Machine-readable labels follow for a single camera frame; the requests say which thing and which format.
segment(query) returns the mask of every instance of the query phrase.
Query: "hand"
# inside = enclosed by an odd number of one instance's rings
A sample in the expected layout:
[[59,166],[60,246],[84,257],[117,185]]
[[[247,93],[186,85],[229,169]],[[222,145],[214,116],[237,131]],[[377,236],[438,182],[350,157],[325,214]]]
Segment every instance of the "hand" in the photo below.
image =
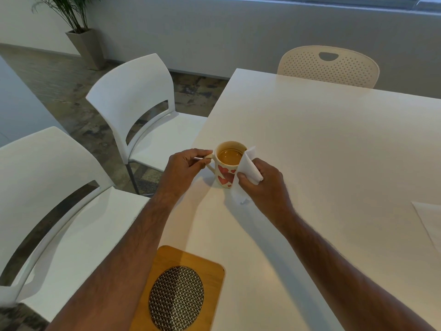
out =
[[295,211],[289,199],[283,175],[277,168],[259,158],[253,160],[253,163],[262,174],[263,180],[255,185],[246,178],[245,174],[238,172],[239,185],[251,197],[263,215],[284,234],[284,229]]
[[211,161],[200,158],[212,152],[212,150],[190,149],[170,156],[154,197],[174,206],[190,187],[196,174]]

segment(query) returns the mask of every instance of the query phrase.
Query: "white table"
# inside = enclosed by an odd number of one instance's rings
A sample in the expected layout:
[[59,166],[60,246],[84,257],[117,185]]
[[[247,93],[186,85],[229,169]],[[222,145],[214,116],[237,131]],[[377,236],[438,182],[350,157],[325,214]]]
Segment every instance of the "white table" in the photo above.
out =
[[[441,100],[236,70],[194,146],[236,140],[284,174],[304,219],[441,329],[441,262],[411,201],[441,204]],[[213,330],[341,330],[283,237],[205,169],[161,245],[220,263]]]

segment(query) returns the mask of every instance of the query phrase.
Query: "white napkin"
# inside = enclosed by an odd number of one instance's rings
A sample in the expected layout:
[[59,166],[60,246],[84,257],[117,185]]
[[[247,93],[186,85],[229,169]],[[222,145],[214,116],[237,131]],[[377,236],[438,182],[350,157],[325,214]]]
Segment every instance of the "white napkin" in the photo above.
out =
[[441,253],[441,205],[412,202],[434,247]]
[[[245,151],[242,159],[240,160],[239,166],[237,167],[236,174],[238,172],[242,172],[246,175],[248,180],[250,180],[254,184],[258,184],[260,181],[263,180],[263,177],[252,162],[254,158],[256,158],[256,146],[253,146]],[[247,200],[250,200],[250,197],[245,192],[245,190],[240,187],[239,179],[237,177],[234,177],[233,185],[231,186],[230,190],[233,200],[235,200],[237,204],[243,204]]]

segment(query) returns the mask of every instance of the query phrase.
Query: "gray planter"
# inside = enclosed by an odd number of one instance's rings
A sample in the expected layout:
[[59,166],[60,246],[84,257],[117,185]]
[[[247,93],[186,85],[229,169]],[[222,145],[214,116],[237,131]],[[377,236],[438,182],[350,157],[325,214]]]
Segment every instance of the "gray planter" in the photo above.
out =
[[97,71],[104,67],[105,60],[95,30],[89,29],[85,33],[69,31],[66,35],[74,44],[88,68]]

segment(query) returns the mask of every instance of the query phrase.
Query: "forearm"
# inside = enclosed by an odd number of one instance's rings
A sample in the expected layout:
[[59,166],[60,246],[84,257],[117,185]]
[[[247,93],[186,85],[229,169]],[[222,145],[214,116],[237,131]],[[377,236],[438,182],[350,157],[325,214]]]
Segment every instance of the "forearm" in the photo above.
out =
[[128,330],[174,202],[153,197],[47,331]]
[[281,230],[312,278],[354,330],[434,331],[422,318],[341,256],[294,211]]

